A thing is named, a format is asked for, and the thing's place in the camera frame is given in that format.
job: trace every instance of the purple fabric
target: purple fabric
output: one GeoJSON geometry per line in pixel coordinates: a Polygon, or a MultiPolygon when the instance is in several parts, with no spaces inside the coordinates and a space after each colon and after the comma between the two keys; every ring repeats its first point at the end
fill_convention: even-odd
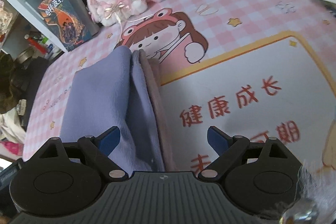
{"type": "Polygon", "coordinates": [[[63,117],[60,138],[75,142],[98,136],[112,126],[120,143],[109,155],[129,175],[164,171],[158,132],[147,93],[139,52],[117,47],[106,58],[76,72],[63,117]]]}

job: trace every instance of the yellow star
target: yellow star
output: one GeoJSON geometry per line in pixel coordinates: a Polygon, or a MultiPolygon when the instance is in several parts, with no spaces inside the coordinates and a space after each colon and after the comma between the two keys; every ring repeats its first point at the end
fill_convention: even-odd
{"type": "Polygon", "coordinates": [[[242,22],[239,20],[239,18],[230,18],[228,25],[231,25],[233,27],[237,27],[237,25],[241,24],[242,22]]]}
{"type": "Polygon", "coordinates": [[[83,65],[85,64],[85,62],[87,61],[86,57],[84,57],[80,62],[79,62],[79,67],[83,67],[83,65]]]}
{"type": "Polygon", "coordinates": [[[289,41],[289,45],[290,45],[290,46],[296,47],[296,44],[297,44],[297,42],[295,42],[295,41],[293,41],[293,40],[290,40],[290,41],[289,41]]]}

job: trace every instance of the gray ribbed panel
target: gray ribbed panel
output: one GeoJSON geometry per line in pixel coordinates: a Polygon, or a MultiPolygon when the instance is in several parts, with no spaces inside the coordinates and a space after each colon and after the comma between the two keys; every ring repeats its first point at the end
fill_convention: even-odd
{"type": "Polygon", "coordinates": [[[257,224],[234,207],[215,183],[192,172],[135,172],[110,183],[91,207],[62,218],[42,219],[21,213],[11,224],[257,224]]]}

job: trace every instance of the cartoon paw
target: cartoon paw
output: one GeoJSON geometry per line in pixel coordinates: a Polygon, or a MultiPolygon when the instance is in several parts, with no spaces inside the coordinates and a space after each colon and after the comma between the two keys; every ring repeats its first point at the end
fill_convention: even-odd
{"type": "Polygon", "coordinates": [[[336,169],[336,121],[333,121],[330,127],[329,136],[325,144],[322,160],[324,166],[336,169]]]}
{"type": "Polygon", "coordinates": [[[184,48],[184,56],[189,63],[196,63],[200,61],[205,55],[204,48],[197,42],[192,42],[184,48]]]}

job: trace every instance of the pink gingham pattern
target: pink gingham pattern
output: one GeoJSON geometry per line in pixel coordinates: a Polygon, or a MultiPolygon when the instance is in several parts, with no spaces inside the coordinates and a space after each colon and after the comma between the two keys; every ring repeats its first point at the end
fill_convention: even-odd
{"type": "MultiPolygon", "coordinates": [[[[162,8],[172,8],[173,12],[181,11],[189,16],[195,29],[209,42],[203,60],[292,30],[306,38],[336,79],[336,19],[316,0],[164,0],[141,16],[152,15],[162,8]],[[200,15],[196,11],[201,5],[218,11],[200,15]],[[242,24],[228,25],[230,18],[239,18],[242,24]]],[[[104,27],[97,37],[62,55],[48,68],[31,111],[24,160],[50,137],[59,135],[75,72],[106,57],[119,36],[119,25],[104,27]]]]}

